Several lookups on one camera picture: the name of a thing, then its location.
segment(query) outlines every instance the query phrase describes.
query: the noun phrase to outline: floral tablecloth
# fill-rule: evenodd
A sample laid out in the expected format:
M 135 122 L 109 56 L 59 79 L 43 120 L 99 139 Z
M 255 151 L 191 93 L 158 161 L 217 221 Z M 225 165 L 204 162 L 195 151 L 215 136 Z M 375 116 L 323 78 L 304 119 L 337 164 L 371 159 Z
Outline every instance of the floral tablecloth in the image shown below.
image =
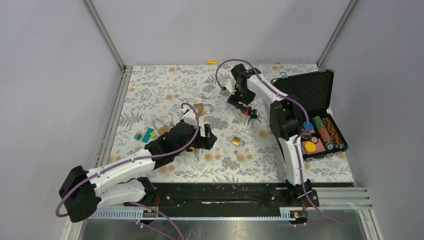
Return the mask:
M 233 64 L 224 65 L 218 79 L 232 78 Z M 282 74 L 297 75 L 318 70 L 315 64 L 255 65 L 267 80 Z M 153 128 L 154 119 L 176 124 L 182 118 L 180 104 L 204 103 L 213 112 L 200 117 L 218 137 L 211 150 L 183 152 L 174 162 L 144 174 L 152 182 L 282 182 L 286 168 L 277 141 L 271 133 L 264 102 L 258 97 L 250 104 L 258 110 L 251 120 L 227 103 L 228 91 L 215 82 L 216 65 L 134 66 L 119 118 L 111 155 L 112 163 L 138 151 L 146 143 L 134 138 Z M 233 137 L 244 146 L 232 144 Z M 344 153 L 305 164 L 312 182 L 352 182 L 353 176 Z

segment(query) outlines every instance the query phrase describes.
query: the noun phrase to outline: yellow disc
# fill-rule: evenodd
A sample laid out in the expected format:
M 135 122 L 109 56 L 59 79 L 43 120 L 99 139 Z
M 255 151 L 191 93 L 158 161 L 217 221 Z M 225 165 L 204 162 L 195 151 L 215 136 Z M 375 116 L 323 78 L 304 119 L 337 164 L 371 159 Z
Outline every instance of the yellow disc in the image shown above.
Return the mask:
M 317 150 L 317 146 L 315 146 L 315 143 L 309 141 L 305 144 L 305 149 L 308 152 L 313 153 Z

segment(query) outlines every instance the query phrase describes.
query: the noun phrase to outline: black case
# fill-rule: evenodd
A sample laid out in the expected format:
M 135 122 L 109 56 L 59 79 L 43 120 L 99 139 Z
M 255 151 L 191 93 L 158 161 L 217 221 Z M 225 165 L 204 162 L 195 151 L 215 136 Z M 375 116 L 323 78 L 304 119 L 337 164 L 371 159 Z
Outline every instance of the black case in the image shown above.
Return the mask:
M 332 121 L 337 134 L 343 141 L 344 148 L 334 148 L 332 150 L 326 150 L 325 152 L 306 154 L 303 156 L 305 162 L 332 157 L 338 153 L 348 150 L 348 143 L 343 137 L 343 134 L 340 132 L 340 129 L 335 123 L 333 117 L 329 114 L 333 79 L 334 71 L 329 69 L 278 78 L 272 82 L 272 85 L 281 92 L 298 98 L 298 102 L 302 104 L 307 111 L 310 122 L 312 122 L 312 118 L 315 116 L 320 116 L 321 119 L 329 118 Z M 316 128 L 313 136 L 316 136 L 319 139 L 321 138 Z

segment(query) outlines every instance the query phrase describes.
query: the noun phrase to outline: teal block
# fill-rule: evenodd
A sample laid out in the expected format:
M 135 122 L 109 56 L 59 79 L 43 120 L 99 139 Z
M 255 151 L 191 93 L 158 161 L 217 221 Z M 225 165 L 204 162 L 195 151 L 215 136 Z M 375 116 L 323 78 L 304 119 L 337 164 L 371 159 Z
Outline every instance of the teal block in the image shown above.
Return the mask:
M 143 139 L 141 140 L 143 143 L 147 143 L 150 139 L 150 134 L 153 132 L 152 128 L 147 129 Z
M 140 133 L 137 133 L 137 134 L 134 136 L 134 138 L 135 138 L 135 139 L 137 139 L 138 141 L 140 141 L 140 139 L 142 139 L 142 135 L 141 135 Z

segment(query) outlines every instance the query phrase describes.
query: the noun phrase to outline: green block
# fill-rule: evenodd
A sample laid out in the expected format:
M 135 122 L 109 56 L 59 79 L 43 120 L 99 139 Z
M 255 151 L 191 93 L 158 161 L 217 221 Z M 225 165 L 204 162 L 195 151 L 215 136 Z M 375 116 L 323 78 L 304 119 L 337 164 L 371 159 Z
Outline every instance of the green block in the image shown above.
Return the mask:
M 142 139 L 142 135 L 141 135 L 140 133 L 137 133 L 137 134 L 134 136 L 134 138 L 135 138 L 135 139 L 137 139 L 138 141 L 140 141 L 140 139 Z
M 152 139 L 156 139 L 156 138 L 158 137 L 158 135 L 156 134 L 156 132 L 152 131 L 152 132 L 150 133 L 150 137 L 151 137 Z

